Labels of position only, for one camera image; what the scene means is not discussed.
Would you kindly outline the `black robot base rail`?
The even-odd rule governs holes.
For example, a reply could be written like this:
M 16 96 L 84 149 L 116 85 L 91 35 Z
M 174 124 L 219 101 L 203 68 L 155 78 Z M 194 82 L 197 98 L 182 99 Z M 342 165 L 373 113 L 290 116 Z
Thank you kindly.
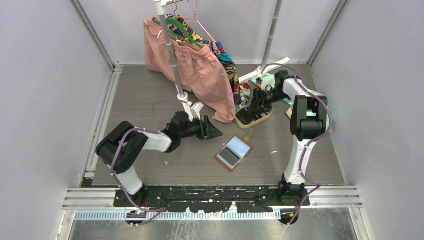
M 284 193 L 281 186 L 144 186 L 130 197 L 121 189 L 115 194 L 114 207 L 138 205 L 164 208 L 169 213 L 225 213 L 235 206 L 238 213 L 266 213 L 273 207 L 309 206 L 308 198 Z

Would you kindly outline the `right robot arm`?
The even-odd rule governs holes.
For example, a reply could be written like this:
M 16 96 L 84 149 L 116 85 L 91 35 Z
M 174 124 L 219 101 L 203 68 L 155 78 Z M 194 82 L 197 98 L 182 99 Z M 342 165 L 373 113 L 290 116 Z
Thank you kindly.
M 254 126 L 272 112 L 274 103 L 284 99 L 292 102 L 289 127 L 293 147 L 276 197 L 288 206 L 307 194 L 305 171 L 309 158 L 317 141 L 329 133 L 332 122 L 325 95 L 305 87 L 297 75 L 289 75 L 286 70 L 278 71 L 273 77 L 273 85 L 253 90 L 251 103 L 236 112 L 236 122 L 243 128 Z

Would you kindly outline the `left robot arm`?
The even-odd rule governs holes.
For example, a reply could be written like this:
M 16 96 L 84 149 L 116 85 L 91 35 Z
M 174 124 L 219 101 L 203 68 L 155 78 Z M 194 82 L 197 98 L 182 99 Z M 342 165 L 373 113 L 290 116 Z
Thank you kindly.
M 95 153 L 109 167 L 126 200 L 138 207 L 146 200 L 146 186 L 134 168 L 142 151 L 171 153 L 181 145 L 182 139 L 211 140 L 222 135 L 208 116 L 190 120 L 186 112 L 178 111 L 162 131 L 148 131 L 128 121 L 121 122 L 96 146 Z

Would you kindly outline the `brown leather card holder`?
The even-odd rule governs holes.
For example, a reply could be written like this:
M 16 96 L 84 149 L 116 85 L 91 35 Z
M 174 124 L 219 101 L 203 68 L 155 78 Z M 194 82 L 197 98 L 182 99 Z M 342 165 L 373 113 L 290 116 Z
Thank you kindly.
M 233 136 L 228 143 L 223 145 L 223 148 L 214 156 L 214 159 L 228 172 L 232 173 L 252 151 L 253 147 L 249 143 L 250 139 L 250 134 L 245 137 Z

